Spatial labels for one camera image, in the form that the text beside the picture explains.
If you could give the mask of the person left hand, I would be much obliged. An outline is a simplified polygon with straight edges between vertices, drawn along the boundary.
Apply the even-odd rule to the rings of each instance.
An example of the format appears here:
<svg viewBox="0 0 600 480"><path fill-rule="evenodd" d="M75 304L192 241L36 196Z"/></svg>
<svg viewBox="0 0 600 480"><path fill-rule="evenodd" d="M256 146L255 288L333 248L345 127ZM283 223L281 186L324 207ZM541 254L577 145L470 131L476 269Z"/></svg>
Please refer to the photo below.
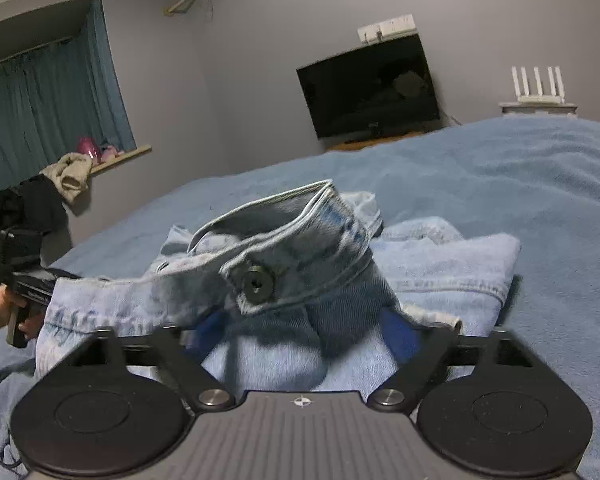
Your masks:
<svg viewBox="0 0 600 480"><path fill-rule="evenodd" d="M29 305L27 300L17 295L9 288L6 288L4 292L2 292L2 304L6 315L6 321L9 321L9 317L15 308L23 309ZM42 311L31 311L27 318L18 324L18 328L27 339L34 339L38 336L43 322L44 313Z"/></svg>

